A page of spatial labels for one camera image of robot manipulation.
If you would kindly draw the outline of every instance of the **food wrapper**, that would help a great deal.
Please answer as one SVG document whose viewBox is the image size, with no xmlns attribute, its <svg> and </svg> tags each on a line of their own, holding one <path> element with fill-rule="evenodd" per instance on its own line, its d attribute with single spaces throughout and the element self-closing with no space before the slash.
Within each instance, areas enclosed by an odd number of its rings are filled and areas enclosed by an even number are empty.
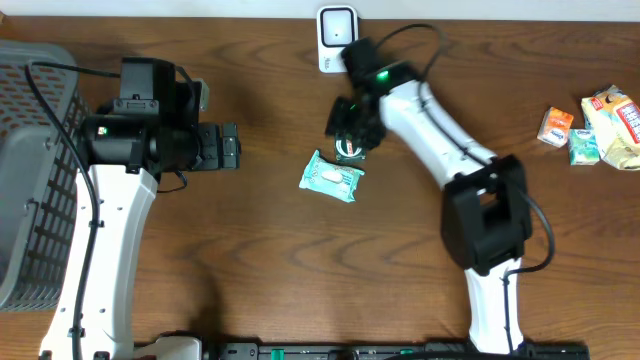
<svg viewBox="0 0 640 360">
<path fill-rule="evenodd" d="M 362 170 L 328 163 L 316 150 L 304 169 L 299 187 L 350 203 L 356 201 L 353 192 L 356 191 L 358 180 L 362 175 L 364 175 Z"/>
<path fill-rule="evenodd" d="M 573 115 L 554 107 L 544 115 L 542 126 L 538 132 L 538 140 L 555 147 L 563 147 L 569 139 L 569 129 L 573 122 Z"/>
<path fill-rule="evenodd" d="M 612 85 L 582 99 L 585 125 L 593 130 L 600 157 L 620 170 L 640 170 L 640 109 Z"/>
<path fill-rule="evenodd" d="M 569 130 L 569 162 L 571 165 L 593 165 L 600 161 L 596 134 L 592 130 Z"/>
</svg>

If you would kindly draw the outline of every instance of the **gray plastic basket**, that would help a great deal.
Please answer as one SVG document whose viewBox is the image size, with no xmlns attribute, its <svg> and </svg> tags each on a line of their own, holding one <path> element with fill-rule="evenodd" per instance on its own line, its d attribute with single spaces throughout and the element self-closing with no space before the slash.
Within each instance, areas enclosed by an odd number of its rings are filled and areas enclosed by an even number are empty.
<svg viewBox="0 0 640 360">
<path fill-rule="evenodd" d="M 31 61 L 75 65 L 58 46 L 0 41 L 0 311 L 57 305 L 75 225 L 76 166 L 25 80 Z M 89 113 L 78 75 L 45 67 L 32 74 L 73 133 Z"/>
</svg>

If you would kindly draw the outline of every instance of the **green package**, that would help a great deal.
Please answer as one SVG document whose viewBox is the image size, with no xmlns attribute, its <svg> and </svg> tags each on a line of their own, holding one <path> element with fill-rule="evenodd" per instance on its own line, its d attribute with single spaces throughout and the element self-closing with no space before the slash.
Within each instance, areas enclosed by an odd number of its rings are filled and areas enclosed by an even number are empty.
<svg viewBox="0 0 640 360">
<path fill-rule="evenodd" d="M 592 130 L 569 130 L 569 162 L 571 165 L 593 165 L 600 161 L 596 134 Z"/>
<path fill-rule="evenodd" d="M 344 202 L 354 202 L 353 192 L 364 171 L 348 166 L 334 165 L 320 157 L 316 150 L 304 169 L 299 187 L 333 196 Z"/>
</svg>

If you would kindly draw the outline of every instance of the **wood grain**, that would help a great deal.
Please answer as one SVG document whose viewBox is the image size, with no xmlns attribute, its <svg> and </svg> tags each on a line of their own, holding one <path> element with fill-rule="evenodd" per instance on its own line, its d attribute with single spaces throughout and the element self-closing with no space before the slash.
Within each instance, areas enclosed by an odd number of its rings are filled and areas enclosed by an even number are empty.
<svg viewBox="0 0 640 360">
<path fill-rule="evenodd" d="M 381 38 L 406 24 L 362 21 Z M 450 36 L 430 83 L 467 131 L 524 162 L 530 191 L 557 235 L 557 257 L 520 278 L 520 324 L 536 341 L 584 341 L 593 359 L 640 355 L 638 174 L 601 163 L 570 167 L 566 149 L 535 139 L 551 105 L 614 83 L 640 99 L 640 25 L 439 22 Z M 395 136 L 370 153 L 357 202 L 299 190 L 344 76 L 317 70 L 308 20 L 16 18 L 0 36 L 50 42 L 81 66 L 118 70 L 125 55 L 179 63 L 211 87 L 201 121 L 236 122 L 238 171 L 190 174 L 186 191 L 158 196 L 147 219 L 134 293 L 137 341 L 163 331 L 265 342 L 424 341 L 464 337 L 464 276 L 439 238 L 440 191 Z M 429 33 L 399 36 L 389 56 L 424 64 Z M 96 106 L 112 80 L 82 77 Z M 173 185 L 167 177 L 161 187 Z M 525 264 L 545 254 L 536 224 Z M 50 312 L 0 314 L 0 358 L 29 359 Z"/>
</svg>

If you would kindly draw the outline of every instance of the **white wall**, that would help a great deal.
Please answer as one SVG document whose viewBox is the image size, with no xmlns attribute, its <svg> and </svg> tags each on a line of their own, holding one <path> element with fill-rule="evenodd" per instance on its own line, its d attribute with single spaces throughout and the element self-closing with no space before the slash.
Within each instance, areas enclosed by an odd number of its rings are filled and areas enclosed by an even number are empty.
<svg viewBox="0 0 640 360">
<path fill-rule="evenodd" d="M 640 21 L 640 0 L 0 0 L 7 15 L 314 18 L 349 4 L 363 19 Z"/>
</svg>

